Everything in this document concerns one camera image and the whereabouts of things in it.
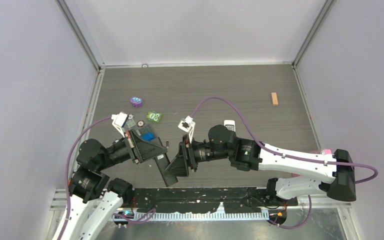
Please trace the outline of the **black remote control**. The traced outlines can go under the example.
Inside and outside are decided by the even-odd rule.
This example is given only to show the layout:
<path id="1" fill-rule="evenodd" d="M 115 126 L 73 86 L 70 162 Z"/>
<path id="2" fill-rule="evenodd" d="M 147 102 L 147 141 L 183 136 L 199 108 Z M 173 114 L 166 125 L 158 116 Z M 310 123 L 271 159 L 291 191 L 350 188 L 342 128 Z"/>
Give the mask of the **black remote control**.
<path id="1" fill-rule="evenodd" d="M 163 182 L 166 187 L 170 187 L 178 182 L 177 177 L 168 175 L 166 168 L 169 166 L 170 161 L 166 153 L 160 154 L 154 158 L 157 168 L 161 174 Z"/>

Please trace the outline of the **white remote control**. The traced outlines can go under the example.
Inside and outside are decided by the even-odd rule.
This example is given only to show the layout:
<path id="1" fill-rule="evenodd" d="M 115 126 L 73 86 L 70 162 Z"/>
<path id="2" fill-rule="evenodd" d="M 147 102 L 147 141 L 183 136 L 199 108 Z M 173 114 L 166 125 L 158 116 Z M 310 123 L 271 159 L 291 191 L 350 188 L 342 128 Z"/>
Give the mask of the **white remote control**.
<path id="1" fill-rule="evenodd" d="M 236 122 L 234 120 L 226 119 L 223 121 L 223 125 L 230 131 L 236 131 Z"/>

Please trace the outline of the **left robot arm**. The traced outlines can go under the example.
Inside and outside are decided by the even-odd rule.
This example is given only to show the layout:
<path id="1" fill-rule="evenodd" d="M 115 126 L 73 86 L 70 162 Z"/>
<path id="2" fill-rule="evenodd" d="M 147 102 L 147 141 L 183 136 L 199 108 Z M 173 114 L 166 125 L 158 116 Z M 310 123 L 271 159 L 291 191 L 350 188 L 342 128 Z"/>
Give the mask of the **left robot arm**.
<path id="1" fill-rule="evenodd" d="M 128 130 L 110 147 L 96 139 L 80 144 L 79 167 L 68 182 L 64 218 L 53 236 L 55 240 L 94 240 L 119 207 L 134 199 L 131 183 L 110 180 L 103 170 L 132 160 L 136 164 L 154 160 L 161 174 L 170 161 L 167 148 L 152 131 Z"/>

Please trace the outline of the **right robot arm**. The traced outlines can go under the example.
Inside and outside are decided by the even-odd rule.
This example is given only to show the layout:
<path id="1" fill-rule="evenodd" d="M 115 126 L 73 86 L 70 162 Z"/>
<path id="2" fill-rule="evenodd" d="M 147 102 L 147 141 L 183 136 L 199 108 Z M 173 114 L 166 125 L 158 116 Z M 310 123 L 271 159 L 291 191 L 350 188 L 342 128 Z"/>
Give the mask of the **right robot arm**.
<path id="1" fill-rule="evenodd" d="M 268 180 L 265 198 L 271 205 L 298 196 L 325 194 L 327 197 L 354 202 L 356 180 L 348 151 L 306 153 L 277 148 L 267 143 L 237 137 L 236 133 L 219 124 L 208 131 L 208 141 L 198 142 L 184 135 L 177 155 L 165 169 L 172 177 L 188 177 L 198 164 L 229 160 L 240 171 L 280 171 L 294 174 L 290 178 Z"/>

